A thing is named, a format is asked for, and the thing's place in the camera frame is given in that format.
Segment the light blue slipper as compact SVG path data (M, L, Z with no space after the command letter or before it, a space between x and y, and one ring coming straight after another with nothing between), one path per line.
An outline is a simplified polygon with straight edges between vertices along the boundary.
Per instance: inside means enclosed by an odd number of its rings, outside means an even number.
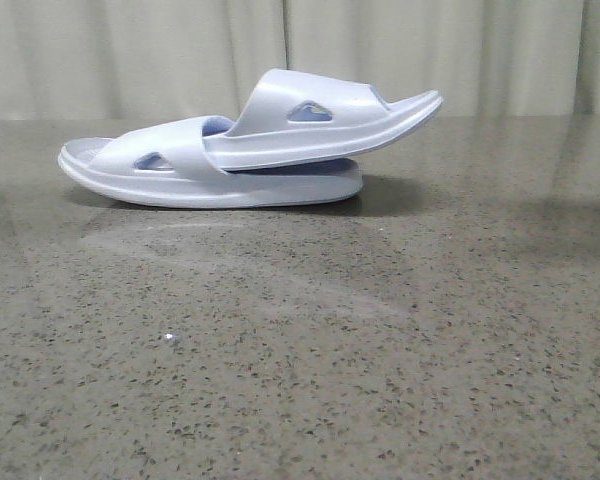
M436 90L389 103L369 84L273 69L259 80L236 123L204 142L227 171L330 160L397 141L442 103Z
M85 188L129 203L221 209L326 203L358 193L356 162L339 158L257 173L218 167L208 147L228 130L222 116L194 117L130 131L118 138L82 138L61 149L61 169Z

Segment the grey-green pleated curtain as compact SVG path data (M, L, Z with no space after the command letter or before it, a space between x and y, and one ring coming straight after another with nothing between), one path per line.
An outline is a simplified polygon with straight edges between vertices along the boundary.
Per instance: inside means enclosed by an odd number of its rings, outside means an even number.
M0 120L234 116L272 68L600 114L600 1L0 1Z

